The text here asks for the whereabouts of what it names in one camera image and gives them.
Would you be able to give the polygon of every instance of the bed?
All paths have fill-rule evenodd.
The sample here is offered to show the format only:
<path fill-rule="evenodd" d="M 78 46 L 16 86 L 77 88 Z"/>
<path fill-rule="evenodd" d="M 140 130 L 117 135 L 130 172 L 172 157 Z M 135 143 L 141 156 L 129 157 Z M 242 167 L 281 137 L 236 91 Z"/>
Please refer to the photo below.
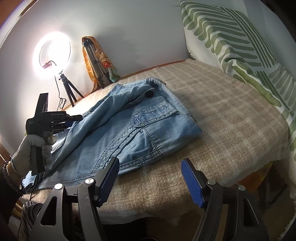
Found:
<path fill-rule="evenodd" d="M 286 157 L 287 122 L 252 86 L 192 59 L 155 67 L 118 83 L 145 77 L 164 81 L 203 132 L 173 155 L 119 176 L 107 203 L 99 209 L 102 223 L 126 223 L 148 216 L 168 220 L 196 209 L 181 174 L 184 158 L 208 178 L 231 186 L 267 163 Z M 84 113 L 114 85 L 88 95 L 67 113 Z M 50 191 L 35 191 L 32 200 L 43 203 Z M 78 212 L 77 205 L 73 211 Z"/>

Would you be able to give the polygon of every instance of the light stand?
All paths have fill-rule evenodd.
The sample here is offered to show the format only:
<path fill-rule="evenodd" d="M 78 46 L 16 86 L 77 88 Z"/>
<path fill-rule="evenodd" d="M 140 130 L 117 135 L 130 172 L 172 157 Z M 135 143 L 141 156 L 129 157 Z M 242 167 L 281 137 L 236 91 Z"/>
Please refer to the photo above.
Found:
<path fill-rule="evenodd" d="M 94 43 L 90 39 L 85 38 L 82 45 L 86 52 L 87 58 L 89 59 L 93 72 L 95 73 L 95 77 L 99 85 L 102 87 L 102 89 L 104 89 L 106 85 L 112 83 L 109 77 L 109 73 L 101 64 L 101 62 L 97 59 L 95 55 L 96 49 Z"/>
<path fill-rule="evenodd" d="M 79 94 L 79 95 L 81 96 L 81 98 L 84 98 L 84 96 L 83 96 L 83 95 L 79 92 L 79 90 L 78 90 L 78 89 L 77 89 L 77 88 L 71 83 L 71 81 L 67 79 L 67 77 L 66 77 L 62 72 L 63 72 L 63 71 L 61 71 L 61 72 L 59 73 L 59 75 L 60 75 L 59 80 L 62 80 L 62 81 L 63 81 L 63 83 L 64 83 L 64 87 L 65 87 L 65 90 L 66 90 L 66 93 L 67 93 L 67 95 L 68 95 L 68 98 L 69 98 L 69 100 L 70 100 L 70 102 L 71 102 L 72 107 L 74 107 L 73 100 L 74 100 L 75 102 L 77 102 L 77 99 L 76 99 L 76 97 L 75 97 L 73 91 L 71 90 L 70 86 L 76 91 L 77 94 Z"/>

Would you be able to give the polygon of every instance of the gloved hand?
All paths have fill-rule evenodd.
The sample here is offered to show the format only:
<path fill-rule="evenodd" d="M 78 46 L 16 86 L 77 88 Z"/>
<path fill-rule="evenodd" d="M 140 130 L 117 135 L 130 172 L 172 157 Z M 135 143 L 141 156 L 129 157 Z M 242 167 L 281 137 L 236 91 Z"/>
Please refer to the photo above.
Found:
<path fill-rule="evenodd" d="M 31 146 L 42 147 L 42 156 L 44 158 L 44 166 L 50 165 L 52 162 L 52 145 L 57 141 L 56 137 L 50 135 L 46 144 L 42 137 L 37 135 L 26 135 L 20 144 L 17 152 L 12 156 L 12 164 L 18 175 L 24 178 L 31 168 Z"/>

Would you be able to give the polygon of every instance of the denim jacket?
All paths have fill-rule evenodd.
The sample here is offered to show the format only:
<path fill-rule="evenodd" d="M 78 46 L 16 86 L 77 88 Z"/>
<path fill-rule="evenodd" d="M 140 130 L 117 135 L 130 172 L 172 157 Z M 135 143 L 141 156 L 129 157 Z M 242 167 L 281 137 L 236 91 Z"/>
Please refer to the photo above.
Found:
<path fill-rule="evenodd" d="M 200 133 L 190 112 L 161 80 L 116 84 L 82 121 L 56 134 L 54 162 L 36 188 L 78 185 L 112 157 L 120 161 L 119 174 L 132 171 L 172 154 Z M 34 180 L 29 173 L 23 184 L 29 188 Z"/>

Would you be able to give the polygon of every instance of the pillow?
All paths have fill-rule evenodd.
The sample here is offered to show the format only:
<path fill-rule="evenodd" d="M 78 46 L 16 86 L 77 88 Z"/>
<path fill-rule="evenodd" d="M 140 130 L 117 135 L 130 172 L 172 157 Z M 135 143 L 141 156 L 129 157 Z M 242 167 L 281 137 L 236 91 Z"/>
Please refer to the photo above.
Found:
<path fill-rule="evenodd" d="M 181 1 L 186 44 L 191 56 L 249 83 L 289 118 L 290 135 L 296 130 L 296 83 L 277 63 L 259 31 L 239 11 Z M 296 154 L 296 141 L 291 151 Z"/>

